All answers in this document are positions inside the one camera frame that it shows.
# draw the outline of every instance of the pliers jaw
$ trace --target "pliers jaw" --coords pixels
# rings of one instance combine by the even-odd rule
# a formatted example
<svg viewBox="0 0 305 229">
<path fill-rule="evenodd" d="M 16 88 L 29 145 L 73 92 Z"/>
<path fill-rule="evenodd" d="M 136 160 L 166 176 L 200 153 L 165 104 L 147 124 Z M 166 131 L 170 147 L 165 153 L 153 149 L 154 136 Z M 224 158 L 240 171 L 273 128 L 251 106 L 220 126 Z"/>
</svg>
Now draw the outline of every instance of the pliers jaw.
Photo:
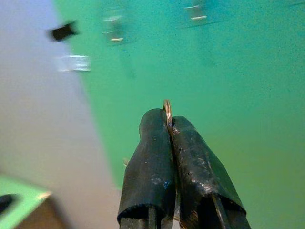
<svg viewBox="0 0 305 229">
<path fill-rule="evenodd" d="M 223 164 L 191 122 L 172 120 L 169 102 L 163 109 L 142 118 L 125 171 L 120 228 L 170 229 L 176 204 L 183 229 L 251 229 Z"/>
</svg>

